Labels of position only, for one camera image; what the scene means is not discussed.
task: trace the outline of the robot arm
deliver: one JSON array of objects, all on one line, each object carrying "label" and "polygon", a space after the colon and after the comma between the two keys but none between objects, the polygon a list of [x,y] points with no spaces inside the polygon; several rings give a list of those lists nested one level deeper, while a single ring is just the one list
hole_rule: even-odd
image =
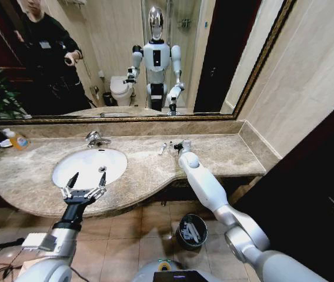
[{"label": "robot arm", "polygon": [[176,84],[167,94],[171,115],[176,115],[176,101],[184,90],[184,83],[180,82],[181,77],[181,50],[178,45],[171,48],[172,69],[176,76]]},{"label": "robot arm", "polygon": [[68,207],[59,222],[55,223],[52,232],[30,233],[22,247],[29,250],[42,250],[45,259],[35,263],[20,275],[16,282],[69,282],[72,278],[72,263],[76,238],[81,230],[85,208],[98,200],[105,192],[106,171],[98,187],[91,190],[72,191],[78,178],[73,176],[64,188],[60,188]]},{"label": "robot arm", "polygon": [[266,234],[250,216],[229,205],[224,188],[191,152],[191,141],[184,140],[175,145],[175,149],[179,150],[179,165],[200,202],[229,227],[225,239],[233,253],[243,263],[249,263],[261,281],[326,281],[293,258],[267,251],[269,239]]},{"label": "robot arm", "polygon": [[143,57],[143,50],[140,46],[135,45],[133,46],[133,66],[128,68],[128,74],[126,76],[126,79],[123,81],[123,83],[136,83],[137,82],[137,77],[139,75],[139,66],[141,65],[142,62],[142,57]]}]

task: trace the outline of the mirror frame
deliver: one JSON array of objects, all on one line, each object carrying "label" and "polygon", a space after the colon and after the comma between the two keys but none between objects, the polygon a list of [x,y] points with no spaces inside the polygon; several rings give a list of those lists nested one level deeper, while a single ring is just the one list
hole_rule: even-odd
[{"label": "mirror frame", "polygon": [[35,125],[35,124],[66,124],[66,123],[107,123],[107,122],[160,122],[160,121],[191,121],[191,120],[236,120],[247,100],[256,80],[268,59],[268,56],[286,22],[296,0],[284,0],[274,20],[268,37],[253,66],[248,80],[232,114],[193,113],[179,116],[129,116],[129,117],[75,117],[75,116],[34,116],[32,119],[0,119],[0,125]]}]

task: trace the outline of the marble countertop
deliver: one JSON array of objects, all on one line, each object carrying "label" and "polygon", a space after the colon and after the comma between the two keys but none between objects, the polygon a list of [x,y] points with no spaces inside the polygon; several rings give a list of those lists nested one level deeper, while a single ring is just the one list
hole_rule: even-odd
[{"label": "marble countertop", "polygon": [[[185,178],[178,153],[163,143],[192,141],[192,151],[217,177],[260,176],[264,167],[239,135],[169,135],[110,137],[102,146],[121,151],[128,160],[125,173],[106,186],[107,192],[85,210],[85,216],[110,214],[145,200],[167,184]],[[83,138],[31,139],[23,151],[0,150],[0,195],[11,205],[37,216],[58,217],[66,204],[52,182],[52,172],[68,154],[87,149]]]},{"label": "marble countertop", "polygon": [[115,106],[115,107],[99,107],[87,110],[79,110],[77,112],[67,113],[64,116],[100,116],[104,113],[105,116],[157,116],[163,115],[162,112],[143,107],[134,106]]}]

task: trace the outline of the man in black clothes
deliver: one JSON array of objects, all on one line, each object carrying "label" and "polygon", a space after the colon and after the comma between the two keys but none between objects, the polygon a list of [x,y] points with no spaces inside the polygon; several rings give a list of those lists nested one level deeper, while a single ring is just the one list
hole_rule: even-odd
[{"label": "man in black clothes", "polygon": [[69,32],[41,9],[41,0],[26,0],[22,18],[26,41],[18,31],[18,39],[28,54],[29,66],[35,71],[40,86],[46,86],[41,113],[63,115],[90,109],[75,64],[82,52]]}]

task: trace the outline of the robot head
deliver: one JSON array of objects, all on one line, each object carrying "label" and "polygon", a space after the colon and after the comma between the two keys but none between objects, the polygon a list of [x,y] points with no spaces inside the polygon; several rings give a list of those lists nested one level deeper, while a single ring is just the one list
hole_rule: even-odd
[{"label": "robot head", "polygon": [[160,40],[163,30],[163,15],[159,7],[151,7],[149,12],[150,30],[153,40]]}]

